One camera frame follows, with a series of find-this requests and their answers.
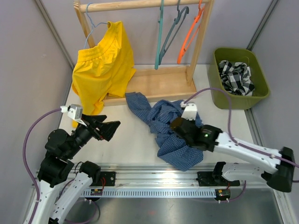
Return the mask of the blue checked shirt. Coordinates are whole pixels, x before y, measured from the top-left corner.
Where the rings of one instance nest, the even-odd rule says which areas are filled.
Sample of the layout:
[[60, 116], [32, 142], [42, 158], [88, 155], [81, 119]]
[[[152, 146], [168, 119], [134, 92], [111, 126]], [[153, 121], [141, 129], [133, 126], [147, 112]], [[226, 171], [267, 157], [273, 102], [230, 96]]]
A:
[[181, 100], [160, 100], [153, 106], [140, 92], [125, 94], [130, 111], [149, 126], [150, 132], [155, 134], [155, 141], [159, 147], [157, 157], [172, 165], [174, 168], [187, 171], [204, 159], [203, 152], [188, 146], [170, 127], [171, 122], [181, 117], [183, 109]]

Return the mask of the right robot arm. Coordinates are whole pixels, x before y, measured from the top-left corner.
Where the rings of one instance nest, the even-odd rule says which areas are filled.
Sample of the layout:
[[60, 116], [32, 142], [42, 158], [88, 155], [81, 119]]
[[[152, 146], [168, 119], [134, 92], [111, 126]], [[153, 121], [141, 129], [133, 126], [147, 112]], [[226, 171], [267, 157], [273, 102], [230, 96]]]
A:
[[264, 182], [277, 191], [291, 192], [295, 169], [292, 149], [271, 149], [234, 140], [219, 128], [211, 125], [197, 127], [194, 121], [181, 117], [171, 122], [170, 127], [189, 147], [227, 154], [245, 161], [244, 164], [216, 163], [212, 173], [214, 183], [223, 185], [233, 181]]

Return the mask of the orange hanger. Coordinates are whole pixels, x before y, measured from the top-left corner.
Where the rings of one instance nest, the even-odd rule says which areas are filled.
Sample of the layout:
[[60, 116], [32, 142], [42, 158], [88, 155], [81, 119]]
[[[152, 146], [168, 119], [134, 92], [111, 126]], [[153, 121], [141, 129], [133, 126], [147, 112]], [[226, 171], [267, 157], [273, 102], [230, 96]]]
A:
[[199, 28], [201, 26], [200, 24], [201, 18], [205, 9], [205, 7], [201, 5], [202, 5], [202, 1], [200, 0], [198, 4], [198, 14], [194, 17], [193, 23], [184, 39], [184, 42], [178, 54], [177, 64], [181, 64], [182, 58], [184, 57], [185, 53], [189, 49], [192, 41], [194, 40], [196, 34], [199, 31]]

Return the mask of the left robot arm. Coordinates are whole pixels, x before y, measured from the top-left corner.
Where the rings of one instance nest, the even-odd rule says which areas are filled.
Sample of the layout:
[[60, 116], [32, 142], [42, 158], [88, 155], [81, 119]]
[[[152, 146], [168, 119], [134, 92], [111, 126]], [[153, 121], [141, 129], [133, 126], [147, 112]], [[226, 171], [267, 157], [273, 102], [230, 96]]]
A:
[[64, 129], [52, 131], [45, 145], [47, 150], [37, 178], [33, 177], [36, 201], [24, 220], [26, 224], [62, 224], [84, 190], [101, 180], [100, 166], [86, 161], [79, 168], [74, 181], [64, 192], [60, 191], [74, 167], [73, 157], [92, 138], [110, 141], [120, 121], [105, 122], [106, 115], [82, 115], [76, 129], [68, 134]]

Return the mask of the teal hanger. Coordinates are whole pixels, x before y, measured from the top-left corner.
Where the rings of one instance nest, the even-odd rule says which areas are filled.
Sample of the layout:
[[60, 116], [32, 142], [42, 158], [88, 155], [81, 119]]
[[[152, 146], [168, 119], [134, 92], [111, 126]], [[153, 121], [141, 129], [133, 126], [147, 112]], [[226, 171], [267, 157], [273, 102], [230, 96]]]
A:
[[161, 50], [161, 41], [162, 41], [162, 32], [163, 32], [163, 17], [164, 17], [164, 0], [161, 0], [160, 5], [160, 16], [159, 16], [159, 31], [158, 31], [158, 41], [157, 41], [157, 52], [155, 57], [155, 66], [154, 68], [157, 70], [159, 67], [159, 57], [160, 57], [160, 50]]

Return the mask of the black white checked shirt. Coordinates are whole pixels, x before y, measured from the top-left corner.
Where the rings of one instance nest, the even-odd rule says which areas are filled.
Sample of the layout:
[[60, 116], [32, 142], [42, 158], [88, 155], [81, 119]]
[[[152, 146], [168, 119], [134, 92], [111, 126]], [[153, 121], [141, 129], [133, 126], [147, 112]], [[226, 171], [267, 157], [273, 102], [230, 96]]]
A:
[[250, 67], [246, 63], [222, 60], [218, 71], [224, 89], [232, 95], [252, 96], [255, 86], [251, 81]]

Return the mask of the grey blue hanger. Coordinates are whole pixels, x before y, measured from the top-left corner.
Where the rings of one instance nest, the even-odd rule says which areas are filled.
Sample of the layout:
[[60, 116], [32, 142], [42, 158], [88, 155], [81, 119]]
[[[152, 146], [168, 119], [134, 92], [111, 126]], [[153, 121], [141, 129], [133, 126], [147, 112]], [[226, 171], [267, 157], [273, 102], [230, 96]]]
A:
[[160, 50], [160, 57], [159, 57], [159, 66], [162, 63], [162, 60], [168, 51], [170, 45], [172, 44], [173, 40], [175, 39], [178, 31], [180, 30], [183, 22], [185, 21], [186, 16], [189, 14], [189, 7], [185, 6], [182, 9], [180, 9], [180, 0], [177, 0], [176, 10], [177, 10], [177, 16], [174, 18], [173, 24], [164, 40], [163, 43], [161, 43], [161, 50]]

